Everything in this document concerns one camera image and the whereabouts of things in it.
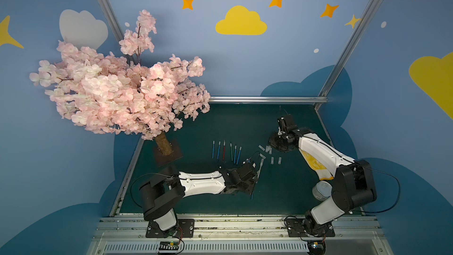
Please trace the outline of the green carving knife capped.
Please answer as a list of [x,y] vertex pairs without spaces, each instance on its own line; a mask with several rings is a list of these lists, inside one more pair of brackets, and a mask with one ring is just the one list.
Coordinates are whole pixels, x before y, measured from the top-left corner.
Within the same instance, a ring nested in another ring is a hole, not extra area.
[[234,161],[234,152],[233,152],[233,148],[232,148],[232,143],[230,143],[230,159],[231,159],[231,162]]

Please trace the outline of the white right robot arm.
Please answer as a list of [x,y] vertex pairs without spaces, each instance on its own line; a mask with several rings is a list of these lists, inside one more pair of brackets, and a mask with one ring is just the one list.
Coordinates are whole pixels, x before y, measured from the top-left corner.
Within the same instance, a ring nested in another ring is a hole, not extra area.
[[333,220],[354,208],[374,202],[377,192],[371,166],[356,161],[330,146],[308,128],[298,127],[292,115],[278,119],[278,131],[271,134],[268,144],[281,152],[298,149],[320,163],[333,178],[331,196],[306,213],[307,228],[327,227]]

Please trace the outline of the short blue carving knife capped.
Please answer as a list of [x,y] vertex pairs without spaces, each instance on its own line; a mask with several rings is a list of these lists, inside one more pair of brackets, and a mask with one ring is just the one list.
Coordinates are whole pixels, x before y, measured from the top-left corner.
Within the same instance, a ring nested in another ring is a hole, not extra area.
[[241,151],[242,151],[242,146],[239,147],[238,155],[237,155],[237,157],[236,157],[236,164],[237,164],[237,165],[239,164],[239,159],[240,159],[240,156],[241,156]]

